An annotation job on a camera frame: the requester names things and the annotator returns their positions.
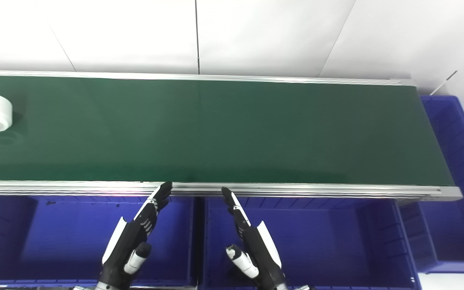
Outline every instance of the robotic hand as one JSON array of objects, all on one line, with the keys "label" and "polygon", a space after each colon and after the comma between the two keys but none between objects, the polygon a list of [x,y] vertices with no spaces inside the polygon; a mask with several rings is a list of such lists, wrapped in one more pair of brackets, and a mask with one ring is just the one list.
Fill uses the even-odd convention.
[{"label": "robotic hand", "polygon": [[[235,244],[227,246],[230,260],[250,279],[259,290],[287,290],[286,276],[277,248],[264,222],[254,228],[247,218],[236,195],[226,187],[221,188],[228,212],[234,217],[236,231],[247,252]],[[305,285],[298,290],[310,290]]]},{"label": "robotic hand", "polygon": [[171,189],[173,189],[171,182],[165,182],[157,187],[131,222],[121,217],[103,254],[103,269],[99,274],[95,290],[130,288],[135,273],[151,251],[151,245],[146,240],[155,228],[158,213],[168,205]]}]

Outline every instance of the blue storage bin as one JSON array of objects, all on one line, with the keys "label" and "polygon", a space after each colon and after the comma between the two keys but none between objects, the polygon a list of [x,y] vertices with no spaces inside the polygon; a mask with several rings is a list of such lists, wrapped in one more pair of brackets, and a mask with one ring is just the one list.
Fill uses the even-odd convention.
[{"label": "blue storage bin", "polygon": [[[457,97],[422,97],[454,182],[464,195],[464,112]],[[464,273],[464,198],[403,206],[411,250],[420,272]]]},{"label": "blue storage bin", "polygon": [[[417,273],[394,200],[239,198],[252,222],[264,220],[288,286],[319,290],[418,290]],[[204,271],[208,290],[253,290],[225,248],[242,246],[222,198],[207,198]]]},{"label": "blue storage bin", "polygon": [[[0,196],[0,285],[94,286],[118,219],[145,197]],[[194,198],[171,198],[148,238],[153,246],[133,286],[195,285]]]}]

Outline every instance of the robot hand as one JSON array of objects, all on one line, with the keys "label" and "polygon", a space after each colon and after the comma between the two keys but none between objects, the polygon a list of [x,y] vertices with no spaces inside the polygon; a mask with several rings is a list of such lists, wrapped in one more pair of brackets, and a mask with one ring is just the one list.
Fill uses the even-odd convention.
[{"label": "robot hand", "polygon": [[[236,195],[226,187],[221,188],[228,212],[234,217],[236,231],[247,252],[235,244],[226,248],[230,260],[250,279],[259,290],[287,290],[286,277],[277,248],[264,222],[253,227]],[[298,290],[309,290],[305,285]]]},{"label": "robot hand", "polygon": [[158,213],[168,205],[171,189],[171,182],[157,187],[131,222],[121,217],[103,254],[103,269],[95,290],[130,288],[135,273],[151,251],[151,245],[146,240],[155,228]]}]

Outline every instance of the robotic arm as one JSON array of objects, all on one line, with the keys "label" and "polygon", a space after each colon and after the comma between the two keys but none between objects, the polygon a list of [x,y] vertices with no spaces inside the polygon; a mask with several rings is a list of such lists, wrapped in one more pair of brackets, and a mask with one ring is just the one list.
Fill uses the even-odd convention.
[{"label": "robotic arm", "polygon": [[95,290],[130,288],[135,273],[151,251],[147,237],[155,228],[158,213],[168,205],[171,189],[171,182],[163,183],[144,202],[134,220],[127,222],[121,217],[103,254],[103,268]]},{"label": "robotic arm", "polygon": [[[230,260],[253,280],[259,290],[287,290],[282,262],[265,223],[253,227],[236,195],[226,187],[221,188],[221,193],[228,212],[234,217],[237,234],[246,247],[245,252],[235,244],[227,246],[226,253]],[[310,290],[310,287],[305,285],[298,290]]]}]

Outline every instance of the black robotic finger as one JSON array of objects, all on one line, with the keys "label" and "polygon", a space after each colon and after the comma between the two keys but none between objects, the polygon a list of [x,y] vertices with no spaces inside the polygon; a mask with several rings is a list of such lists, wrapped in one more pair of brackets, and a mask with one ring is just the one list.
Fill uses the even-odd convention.
[{"label": "black robotic finger", "polygon": [[169,199],[157,201],[157,211],[160,213],[160,210],[165,208],[168,203]]},{"label": "black robotic finger", "polygon": [[155,193],[155,196],[153,196],[153,198],[155,198],[157,202],[165,200],[171,194],[172,189],[173,183],[171,181],[164,182],[160,185],[159,190],[157,191],[157,193]]},{"label": "black robotic finger", "polygon": [[233,193],[230,189],[223,186],[221,188],[221,194],[223,195],[223,199],[225,200],[226,205],[228,206],[228,212],[232,213],[234,206],[237,205],[236,200],[232,197]]}]

